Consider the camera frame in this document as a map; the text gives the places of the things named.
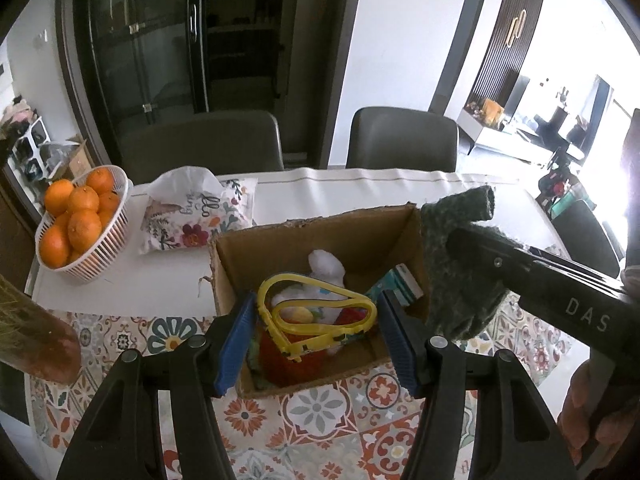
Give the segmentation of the person right hand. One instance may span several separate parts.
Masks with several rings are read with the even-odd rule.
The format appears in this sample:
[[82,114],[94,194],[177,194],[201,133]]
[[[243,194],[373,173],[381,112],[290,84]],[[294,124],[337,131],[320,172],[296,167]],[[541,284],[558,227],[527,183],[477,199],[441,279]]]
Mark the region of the person right hand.
[[587,360],[570,378],[558,426],[575,465],[584,459],[585,446],[591,439],[605,447],[606,453],[594,466],[594,471],[600,471],[616,462],[616,455],[634,432],[639,422],[639,396],[621,388],[616,393],[620,398],[618,410],[606,404],[602,410],[591,411],[592,378],[591,362]]

